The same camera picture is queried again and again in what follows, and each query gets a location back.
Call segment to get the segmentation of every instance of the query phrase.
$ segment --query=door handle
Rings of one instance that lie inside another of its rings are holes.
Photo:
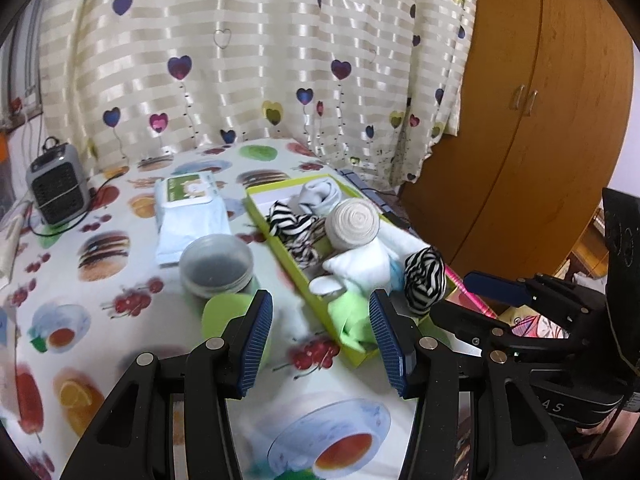
[[[533,103],[536,102],[537,95],[538,91],[534,90],[533,92],[531,92],[529,99],[527,99],[527,104],[525,105],[526,111],[524,112],[527,117],[530,117],[531,115],[531,111],[533,110]]]
[[[524,85],[520,85],[513,92],[513,98],[511,99],[511,105],[509,106],[511,110],[517,110],[520,108],[520,98],[522,97],[523,91]]]

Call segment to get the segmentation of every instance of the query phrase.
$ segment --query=wooden wardrobe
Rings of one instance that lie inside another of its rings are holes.
[[[459,134],[400,195],[420,236],[461,275],[553,274],[609,183],[633,72],[606,0],[478,0]]]

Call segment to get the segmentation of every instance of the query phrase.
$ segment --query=screw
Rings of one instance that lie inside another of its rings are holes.
[[[435,350],[438,347],[438,341],[433,337],[420,338],[419,343],[425,350]]]
[[[137,358],[136,358],[136,362],[140,365],[140,366],[147,366],[149,364],[151,364],[154,360],[154,355],[150,354],[149,352],[144,352],[143,354],[140,354]]]
[[[502,350],[494,350],[489,354],[489,357],[491,358],[491,361],[498,363],[499,365],[503,365],[507,362],[507,354]]]
[[[205,345],[209,350],[218,350],[225,345],[225,340],[221,337],[211,337],[207,339]]]

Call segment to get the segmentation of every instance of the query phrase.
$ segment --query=tablecloth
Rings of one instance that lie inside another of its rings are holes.
[[[215,174],[232,232],[251,248],[255,277],[274,303],[269,360],[247,397],[228,403],[244,477],[397,478],[415,402],[399,399],[379,358],[357,369],[339,354],[312,366],[296,359],[305,347],[334,343],[242,202],[249,184],[332,171],[286,139],[168,153],[131,164],[100,190],[86,221],[75,229],[50,238],[23,229],[12,283],[0,293],[4,306],[16,313],[17,385],[24,411],[22,420],[3,420],[8,433],[41,479],[59,478],[79,436],[136,355],[151,351],[164,358],[202,342],[202,305],[184,294],[177,267],[160,268],[154,261],[152,191],[158,178],[207,170]],[[92,178],[91,185],[97,188],[111,174]],[[36,210],[31,225],[48,232]],[[457,349],[472,348],[454,343]],[[177,474],[185,478],[181,413],[178,404],[175,461]],[[311,421],[315,433],[300,429],[301,420]],[[322,460],[309,462],[304,452],[287,451],[292,439],[306,438],[317,447],[332,432],[334,440],[336,431],[338,437],[341,431],[353,433],[348,428],[363,436],[338,438],[342,444],[331,446]]]

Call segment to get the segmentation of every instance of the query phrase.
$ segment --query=striped curtain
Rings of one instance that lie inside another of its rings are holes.
[[[88,168],[293,137],[375,187],[454,133],[476,0],[46,0],[47,131]]]

